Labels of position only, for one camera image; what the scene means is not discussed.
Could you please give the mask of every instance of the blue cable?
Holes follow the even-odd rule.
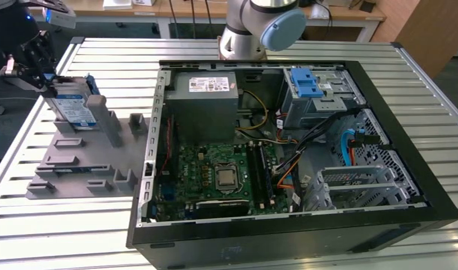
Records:
[[[355,132],[353,129],[347,129],[346,131],[343,131],[341,135],[341,153],[342,153],[342,158],[343,158],[343,162],[346,166],[351,166],[350,157],[347,153],[347,136],[349,135],[355,135]]]

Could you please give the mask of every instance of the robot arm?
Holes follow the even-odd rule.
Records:
[[[298,0],[230,0],[218,50],[229,60],[257,60],[286,49],[301,37],[306,17]]]
[[[60,0],[0,0],[0,49],[6,58],[0,76],[22,89],[53,95],[46,76],[56,73],[57,61],[50,36],[38,30],[28,7],[42,7],[45,14],[46,11],[73,14]]]

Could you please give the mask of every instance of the ram slot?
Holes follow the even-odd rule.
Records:
[[[247,145],[246,149],[246,159],[249,167],[250,176],[250,188],[254,205],[263,209],[270,203],[269,193],[266,191],[266,181],[263,173],[263,165],[261,164],[262,156],[259,152],[258,145]]]
[[[273,205],[275,204],[275,202],[273,200],[271,177],[270,177],[269,166],[267,166],[266,158],[265,158],[263,146],[258,147],[258,151],[259,151],[259,160],[261,160],[261,164],[263,168],[265,191],[269,197],[269,204]]]

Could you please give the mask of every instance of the aluminum workbench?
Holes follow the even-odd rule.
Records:
[[[458,111],[405,50],[387,43],[297,42],[267,55],[361,62],[458,207]],[[66,76],[90,72],[118,117],[149,116],[157,61],[215,58],[214,40],[86,38],[69,45],[57,69]],[[56,131],[53,119],[40,98],[0,165],[0,269],[152,269],[138,252],[125,248],[130,197],[24,198]],[[458,269],[458,221],[375,253],[238,265],[245,267]]]

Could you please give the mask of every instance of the motherboard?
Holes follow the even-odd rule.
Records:
[[[270,143],[182,145],[175,182],[161,184],[161,220],[186,220],[287,212],[270,169],[277,164]]]

